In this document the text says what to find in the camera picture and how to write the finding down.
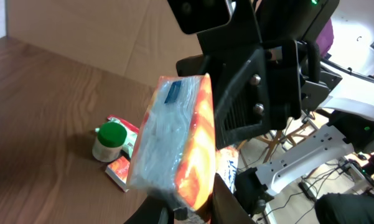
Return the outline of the green-lid seasoning jar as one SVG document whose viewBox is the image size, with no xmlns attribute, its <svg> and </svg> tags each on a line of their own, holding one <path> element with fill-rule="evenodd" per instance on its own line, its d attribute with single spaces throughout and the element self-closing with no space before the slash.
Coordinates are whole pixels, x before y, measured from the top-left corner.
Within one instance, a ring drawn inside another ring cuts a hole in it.
<svg viewBox="0 0 374 224">
<path fill-rule="evenodd" d="M 127 137 L 127 130 L 121 124 L 108 122 L 103 124 L 93 144 L 92 154 L 101 162 L 116 160 Z"/>
</svg>

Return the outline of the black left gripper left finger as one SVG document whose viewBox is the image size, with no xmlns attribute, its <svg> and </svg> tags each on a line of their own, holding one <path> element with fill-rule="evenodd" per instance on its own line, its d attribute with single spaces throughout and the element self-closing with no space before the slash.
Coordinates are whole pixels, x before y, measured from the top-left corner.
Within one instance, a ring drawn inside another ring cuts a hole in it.
<svg viewBox="0 0 374 224">
<path fill-rule="evenodd" d="M 124 224 L 174 224 L 174 212 L 165 201 L 147 196 Z"/>
</svg>

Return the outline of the mint green wipes pack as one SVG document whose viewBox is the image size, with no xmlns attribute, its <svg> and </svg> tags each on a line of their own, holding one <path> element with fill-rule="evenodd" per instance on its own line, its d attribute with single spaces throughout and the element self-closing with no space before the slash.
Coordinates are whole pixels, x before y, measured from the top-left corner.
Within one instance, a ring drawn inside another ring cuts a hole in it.
<svg viewBox="0 0 374 224">
<path fill-rule="evenodd" d="M 127 131 L 127 137 L 126 137 L 124 144 L 122 145 L 122 149 L 120 150 L 119 156 L 121 155 L 122 151 L 129 157 L 132 156 L 137 136 L 138 134 L 132 133 L 131 131 Z"/>
</svg>

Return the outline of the orange tissue pack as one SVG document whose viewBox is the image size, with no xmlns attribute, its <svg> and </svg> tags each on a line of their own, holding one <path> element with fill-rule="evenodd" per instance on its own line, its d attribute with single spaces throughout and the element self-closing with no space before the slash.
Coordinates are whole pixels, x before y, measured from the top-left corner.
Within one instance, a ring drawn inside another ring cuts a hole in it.
<svg viewBox="0 0 374 224">
<path fill-rule="evenodd" d="M 122 189 L 127 192 L 127 178 L 130 162 L 124 156 L 121 156 L 111 164 L 107 165 L 105 172 Z"/>
<path fill-rule="evenodd" d="M 215 153 L 210 76 L 160 77 L 139 129 L 128 187 L 173 209 L 199 210 L 212 193 Z"/>
</svg>

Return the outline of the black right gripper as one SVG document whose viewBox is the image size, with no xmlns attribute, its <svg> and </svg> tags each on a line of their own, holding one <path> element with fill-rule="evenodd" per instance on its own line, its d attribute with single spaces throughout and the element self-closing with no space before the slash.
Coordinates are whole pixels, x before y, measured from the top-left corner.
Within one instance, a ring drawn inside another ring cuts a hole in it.
<svg viewBox="0 0 374 224">
<path fill-rule="evenodd" d="M 180 77 L 210 75 L 217 149 L 284 129 L 289 118 L 319 108 L 342 80 L 321 67 L 316 42 L 265 42 L 264 49 L 237 47 L 176 63 Z"/>
</svg>

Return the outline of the red coffee stick sachet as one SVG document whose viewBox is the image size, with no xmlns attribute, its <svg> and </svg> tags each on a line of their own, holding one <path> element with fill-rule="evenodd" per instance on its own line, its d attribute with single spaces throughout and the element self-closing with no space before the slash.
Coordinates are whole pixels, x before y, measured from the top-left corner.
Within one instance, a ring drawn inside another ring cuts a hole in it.
<svg viewBox="0 0 374 224">
<path fill-rule="evenodd" d="M 107 118 L 108 122 L 115 122 L 120 125 L 122 125 L 124 128 L 126 128 L 127 131 L 131 131 L 132 133 L 138 134 L 139 128 L 135 127 L 133 124 L 130 122 L 126 121 L 125 119 L 122 119 L 118 116 L 115 115 L 109 115 Z"/>
</svg>

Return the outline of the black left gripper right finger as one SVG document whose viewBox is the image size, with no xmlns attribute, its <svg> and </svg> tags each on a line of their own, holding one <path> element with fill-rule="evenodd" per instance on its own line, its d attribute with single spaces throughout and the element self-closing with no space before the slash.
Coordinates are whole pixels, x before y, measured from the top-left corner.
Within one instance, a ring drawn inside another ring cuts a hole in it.
<svg viewBox="0 0 374 224">
<path fill-rule="evenodd" d="M 211 209 L 211 224 L 256 224 L 242 209 L 219 174 L 215 174 L 214 178 Z"/>
</svg>

